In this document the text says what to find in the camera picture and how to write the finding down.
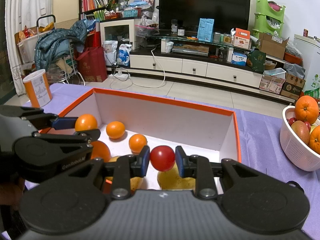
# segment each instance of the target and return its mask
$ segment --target blue jacket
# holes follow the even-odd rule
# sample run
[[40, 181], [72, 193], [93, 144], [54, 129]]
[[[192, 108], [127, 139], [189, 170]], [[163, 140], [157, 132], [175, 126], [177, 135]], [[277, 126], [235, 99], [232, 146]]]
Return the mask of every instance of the blue jacket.
[[69, 40], [74, 43], [78, 52], [82, 52], [86, 38], [87, 27], [83, 21], [75, 22], [70, 30], [55, 29], [50, 31], [36, 43], [36, 69], [48, 70], [49, 65], [55, 60], [70, 55]]

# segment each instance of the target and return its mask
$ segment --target white colander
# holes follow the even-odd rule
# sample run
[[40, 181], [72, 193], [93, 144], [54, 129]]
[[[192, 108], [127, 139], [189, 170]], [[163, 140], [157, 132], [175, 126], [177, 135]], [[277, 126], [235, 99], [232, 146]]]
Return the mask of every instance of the white colander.
[[[311, 150], [291, 129], [287, 119], [292, 117], [295, 117], [294, 106], [287, 106], [282, 111], [281, 147], [294, 165], [304, 171], [315, 171], [320, 168], [320, 155]], [[320, 125], [320, 120], [317, 119], [314, 125]]]

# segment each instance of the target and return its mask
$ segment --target television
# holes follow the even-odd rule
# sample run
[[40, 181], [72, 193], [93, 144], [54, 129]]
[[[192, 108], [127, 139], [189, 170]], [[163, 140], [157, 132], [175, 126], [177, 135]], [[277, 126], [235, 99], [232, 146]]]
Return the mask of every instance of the television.
[[171, 20], [183, 22], [186, 32], [197, 32], [200, 18], [214, 19], [214, 31], [247, 30], [250, 0], [159, 0], [159, 28], [171, 29]]

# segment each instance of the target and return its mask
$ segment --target glass shelf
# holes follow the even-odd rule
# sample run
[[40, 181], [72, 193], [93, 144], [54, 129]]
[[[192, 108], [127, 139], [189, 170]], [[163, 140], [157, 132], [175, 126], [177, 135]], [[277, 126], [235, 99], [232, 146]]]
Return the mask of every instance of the glass shelf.
[[207, 42], [207, 41], [191, 40], [191, 39], [187, 39], [186, 36], [151, 35], [151, 36], [147, 36], [146, 38], [169, 39], [169, 40], [174, 40], [174, 41], [189, 41], [189, 42], [195, 42], [195, 43], [201, 43], [201, 44], [216, 45], [216, 46], [221, 46], [221, 47], [235, 48], [235, 49], [240, 49], [240, 50], [245, 50], [245, 51], [251, 51], [250, 49], [239, 48], [239, 47], [233, 46], [232, 44], [227, 45], [227, 44], [219, 43], [219, 42]]

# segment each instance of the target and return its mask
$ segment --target orange cylindrical container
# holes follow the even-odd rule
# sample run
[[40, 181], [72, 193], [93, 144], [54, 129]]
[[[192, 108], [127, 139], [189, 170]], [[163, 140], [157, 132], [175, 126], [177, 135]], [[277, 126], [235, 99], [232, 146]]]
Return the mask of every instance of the orange cylindrical container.
[[44, 69], [29, 74], [23, 79], [23, 83], [33, 107], [42, 107], [51, 101], [52, 94]]

